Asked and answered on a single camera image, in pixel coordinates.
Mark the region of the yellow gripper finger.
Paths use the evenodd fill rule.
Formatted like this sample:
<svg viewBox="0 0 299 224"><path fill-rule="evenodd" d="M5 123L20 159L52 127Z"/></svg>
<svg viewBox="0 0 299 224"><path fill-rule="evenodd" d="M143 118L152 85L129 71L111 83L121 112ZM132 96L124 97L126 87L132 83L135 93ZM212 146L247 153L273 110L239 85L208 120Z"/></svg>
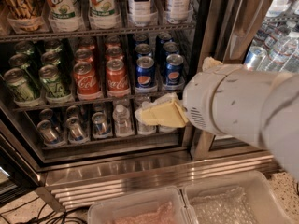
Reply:
<svg viewBox="0 0 299 224"><path fill-rule="evenodd" d="M211 71L212 69L215 69L216 67L219 67L221 65L222 65L221 61L216 60L212 57L206 57L203 60L202 70L204 72Z"/></svg>
<svg viewBox="0 0 299 224"><path fill-rule="evenodd" d="M189 122L175 93L168 93L154 102L143 102L136 110L136 118L146 125L171 128L183 128Z"/></svg>

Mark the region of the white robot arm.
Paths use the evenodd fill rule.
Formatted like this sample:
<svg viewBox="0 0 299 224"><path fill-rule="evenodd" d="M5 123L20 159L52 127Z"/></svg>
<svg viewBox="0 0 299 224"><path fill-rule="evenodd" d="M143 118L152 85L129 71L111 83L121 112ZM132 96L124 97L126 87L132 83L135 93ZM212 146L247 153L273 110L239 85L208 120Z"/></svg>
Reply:
<svg viewBox="0 0 299 224"><path fill-rule="evenodd" d="M187 123L214 135L231 135L267 149L299 180L299 74L250 71L211 57L183 95L166 94L135 112L146 125L182 128Z"/></svg>

